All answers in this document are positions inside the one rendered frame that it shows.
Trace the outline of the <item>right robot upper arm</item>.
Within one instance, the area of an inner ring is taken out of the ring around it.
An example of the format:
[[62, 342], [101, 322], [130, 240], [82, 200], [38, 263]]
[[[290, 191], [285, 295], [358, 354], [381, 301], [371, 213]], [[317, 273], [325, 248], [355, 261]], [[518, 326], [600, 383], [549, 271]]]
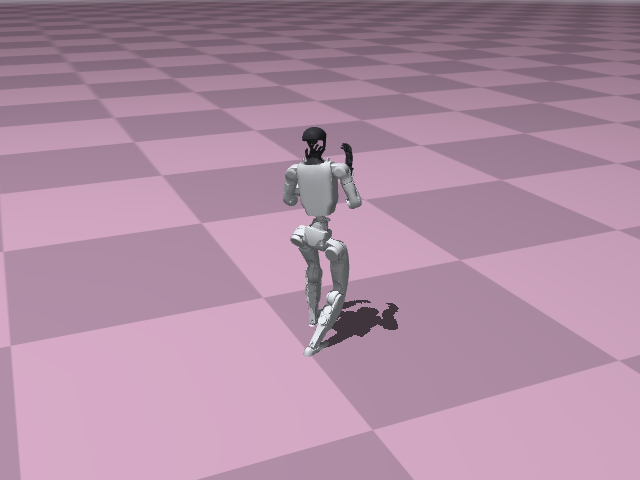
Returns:
[[361, 205], [356, 194], [356, 188], [349, 166], [344, 163], [332, 163], [331, 168], [334, 176], [340, 179], [343, 190], [348, 197], [348, 199], [346, 199], [348, 207], [350, 209], [360, 207]]

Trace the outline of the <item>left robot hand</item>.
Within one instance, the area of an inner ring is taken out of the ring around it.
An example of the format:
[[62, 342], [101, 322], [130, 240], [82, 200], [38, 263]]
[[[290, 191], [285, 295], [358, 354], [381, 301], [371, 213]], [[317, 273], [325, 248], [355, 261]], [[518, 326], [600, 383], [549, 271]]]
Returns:
[[[315, 144], [312, 144], [312, 147], [314, 147], [314, 145], [315, 145]], [[315, 146], [314, 150], [316, 150], [318, 146], [319, 146], [319, 144], [317, 144], [317, 145]], [[322, 146], [320, 146], [320, 147], [318, 148], [318, 150], [317, 150], [317, 151], [320, 151], [320, 149], [321, 149], [321, 148], [322, 148]], [[326, 150], [326, 149], [325, 149], [325, 150]], [[311, 152], [311, 150], [310, 150], [310, 152]], [[321, 156], [322, 156], [322, 154], [323, 154], [323, 153], [321, 153]], [[309, 153], [309, 155], [308, 155], [308, 149], [307, 149], [307, 148], [306, 148], [306, 150], [305, 150], [305, 155], [306, 155], [306, 159], [307, 159], [307, 160], [309, 160], [309, 158], [310, 158], [310, 153]], [[306, 161], [307, 161], [307, 160], [306, 160]]]

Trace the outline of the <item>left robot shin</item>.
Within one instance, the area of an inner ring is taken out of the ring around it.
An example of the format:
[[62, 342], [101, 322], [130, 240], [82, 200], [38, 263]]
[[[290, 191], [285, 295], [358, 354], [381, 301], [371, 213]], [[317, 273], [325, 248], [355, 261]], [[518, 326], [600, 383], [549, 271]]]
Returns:
[[305, 272], [305, 276], [306, 276], [305, 290], [306, 290], [306, 296], [307, 296], [307, 301], [309, 306], [309, 322], [311, 324], [313, 320], [313, 324], [316, 324], [318, 322], [317, 321], [318, 303], [320, 301], [320, 296], [321, 296], [321, 279], [320, 281], [310, 282], [308, 279], [308, 270], [309, 270], [309, 267], [307, 267]]

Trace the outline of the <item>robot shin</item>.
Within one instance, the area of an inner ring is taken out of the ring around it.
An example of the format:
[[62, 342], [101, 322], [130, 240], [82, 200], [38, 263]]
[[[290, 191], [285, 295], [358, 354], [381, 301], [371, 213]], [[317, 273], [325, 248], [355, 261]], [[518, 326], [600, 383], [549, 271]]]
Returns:
[[320, 301], [320, 296], [321, 296], [321, 279], [320, 281], [310, 282], [308, 279], [308, 270], [309, 270], [309, 267], [307, 267], [305, 272], [305, 276], [306, 276], [305, 290], [306, 290], [306, 296], [307, 296], [307, 301], [309, 306], [309, 322], [311, 324], [313, 320], [313, 324], [316, 324], [318, 322], [317, 321], [318, 303]]
[[318, 319], [317, 328], [311, 339], [309, 347], [311, 346], [311, 344], [313, 344], [312, 349], [318, 348], [326, 333], [332, 328], [338, 316], [340, 315], [344, 301], [345, 296], [343, 294], [338, 294], [332, 306], [327, 304], [323, 306], [320, 317]]

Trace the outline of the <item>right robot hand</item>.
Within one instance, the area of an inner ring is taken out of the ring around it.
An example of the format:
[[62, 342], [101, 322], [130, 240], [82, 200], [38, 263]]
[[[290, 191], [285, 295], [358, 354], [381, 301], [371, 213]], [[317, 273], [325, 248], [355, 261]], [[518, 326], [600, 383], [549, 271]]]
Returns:
[[351, 171], [351, 176], [352, 176], [352, 171], [353, 171], [353, 168], [352, 168], [352, 162], [353, 162], [352, 148], [347, 143], [342, 143], [342, 144], [343, 144], [342, 145], [343, 147], [340, 147], [340, 148], [345, 151], [345, 154], [346, 154], [345, 162], [346, 162], [346, 165], [349, 166], [350, 171]]

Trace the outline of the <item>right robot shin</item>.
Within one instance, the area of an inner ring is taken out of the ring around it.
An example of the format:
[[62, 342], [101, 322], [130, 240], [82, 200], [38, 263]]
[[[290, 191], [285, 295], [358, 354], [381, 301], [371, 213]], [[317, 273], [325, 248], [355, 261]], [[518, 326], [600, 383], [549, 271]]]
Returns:
[[345, 296], [343, 294], [338, 294], [332, 306], [327, 304], [323, 306], [320, 317], [318, 319], [317, 328], [311, 339], [309, 347], [311, 346], [311, 344], [313, 344], [312, 349], [318, 348], [326, 333], [332, 328], [338, 316], [340, 315], [344, 301]]

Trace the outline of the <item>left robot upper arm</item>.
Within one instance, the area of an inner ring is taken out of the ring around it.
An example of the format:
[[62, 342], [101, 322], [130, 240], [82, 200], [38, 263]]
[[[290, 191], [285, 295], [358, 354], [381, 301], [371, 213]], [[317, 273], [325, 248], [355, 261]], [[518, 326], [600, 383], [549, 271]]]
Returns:
[[293, 164], [290, 166], [285, 172], [285, 185], [284, 185], [284, 196], [283, 201], [285, 204], [289, 206], [294, 206], [298, 202], [298, 197], [294, 195], [296, 186], [297, 186], [297, 170], [298, 164]]

